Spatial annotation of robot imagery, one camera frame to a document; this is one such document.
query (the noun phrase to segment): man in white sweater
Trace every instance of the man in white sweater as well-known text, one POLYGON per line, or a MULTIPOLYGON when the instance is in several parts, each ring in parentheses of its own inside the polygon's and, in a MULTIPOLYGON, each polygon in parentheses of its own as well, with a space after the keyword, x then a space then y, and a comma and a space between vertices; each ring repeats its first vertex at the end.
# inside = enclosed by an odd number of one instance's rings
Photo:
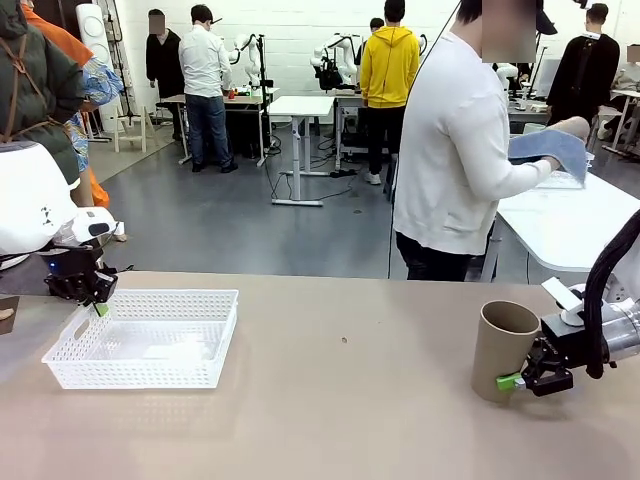
MULTIPOLYGON (((482 61, 483 47, 512 44, 521 35, 518 26, 530 20, 530 10, 521 5, 462 0, 455 25, 416 78, 402 133, 394 215, 409 280, 464 281, 471 258, 486 251, 498 201, 535 187, 559 167, 548 157, 520 166, 509 162, 506 98, 491 64, 482 61), (499 17, 491 18, 484 35, 483 5, 492 9, 485 17, 499 17), (504 28, 496 28, 498 22, 504 28)), ((589 131, 580 119, 556 128, 583 139, 589 131)))

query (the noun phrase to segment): white plastic basket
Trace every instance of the white plastic basket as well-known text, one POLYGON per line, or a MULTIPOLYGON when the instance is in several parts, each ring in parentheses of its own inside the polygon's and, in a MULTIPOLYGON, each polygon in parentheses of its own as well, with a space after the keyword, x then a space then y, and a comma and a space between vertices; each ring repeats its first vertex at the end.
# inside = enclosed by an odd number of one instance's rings
POLYGON ((237 290, 117 290, 107 305, 78 309, 43 357, 62 388, 217 387, 237 290))

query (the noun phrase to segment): man in white shirt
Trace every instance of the man in white shirt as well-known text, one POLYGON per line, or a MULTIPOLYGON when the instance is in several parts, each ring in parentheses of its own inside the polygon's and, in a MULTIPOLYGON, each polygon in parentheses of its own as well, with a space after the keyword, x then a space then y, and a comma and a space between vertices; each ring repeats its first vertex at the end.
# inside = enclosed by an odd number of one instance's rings
POLYGON ((238 169, 229 151, 223 95, 231 89, 231 64, 222 40, 210 32, 213 14, 206 5, 191 9, 193 30, 180 42, 180 65, 187 98, 193 172, 204 168, 204 139, 212 138, 222 173, 238 169))
MULTIPOLYGON (((483 48, 517 43, 532 14, 530 0, 462 0, 455 25, 416 77, 394 214, 409 280, 464 281, 471 258, 486 251, 498 201, 535 187, 559 167, 549 157, 509 162, 506 98, 491 63, 482 60, 483 48), (483 17, 491 26, 484 32, 483 17)), ((589 132, 580 119, 556 128, 583 139, 589 132)))

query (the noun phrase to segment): brick wall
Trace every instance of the brick wall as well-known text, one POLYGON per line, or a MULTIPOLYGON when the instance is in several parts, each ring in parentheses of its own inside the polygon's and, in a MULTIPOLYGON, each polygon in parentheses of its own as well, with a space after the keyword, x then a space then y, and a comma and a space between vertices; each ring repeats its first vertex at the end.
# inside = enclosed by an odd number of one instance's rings
MULTIPOLYGON (((196 0, 116 0, 125 38, 125 49, 136 98, 152 106, 157 92, 149 88, 145 76, 145 44, 148 34, 147 13, 159 8, 167 17, 169 28, 178 35, 191 29, 189 10, 196 0)), ((309 64, 313 49, 334 33, 367 36, 373 16, 382 16, 382 0, 322 0, 292 2, 291 0, 235 0, 211 2, 204 0, 216 18, 224 20, 214 26, 216 34, 225 38, 227 49, 240 33, 262 33, 266 36, 267 67, 270 78, 284 94, 320 94, 314 71, 309 64)), ((584 29, 584 10, 572 0, 547 0, 546 11, 559 34, 547 37, 547 58, 562 56, 567 42, 584 29)), ((605 0, 611 9, 607 32, 627 45, 640 24, 638 0, 605 0)), ((432 42, 451 14, 457 0, 407 0, 405 24, 416 34, 425 34, 432 42)), ((234 82, 247 83, 244 73, 246 59, 234 67, 234 82)))

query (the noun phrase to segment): blue towel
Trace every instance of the blue towel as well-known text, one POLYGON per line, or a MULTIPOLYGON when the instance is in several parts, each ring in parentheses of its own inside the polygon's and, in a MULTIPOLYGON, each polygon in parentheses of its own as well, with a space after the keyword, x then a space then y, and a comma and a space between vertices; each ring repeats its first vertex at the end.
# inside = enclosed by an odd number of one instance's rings
POLYGON ((509 143, 512 163, 536 162, 542 157, 553 157, 562 168, 582 185, 587 178, 587 149, 584 142, 560 130, 543 130, 515 137, 509 143))

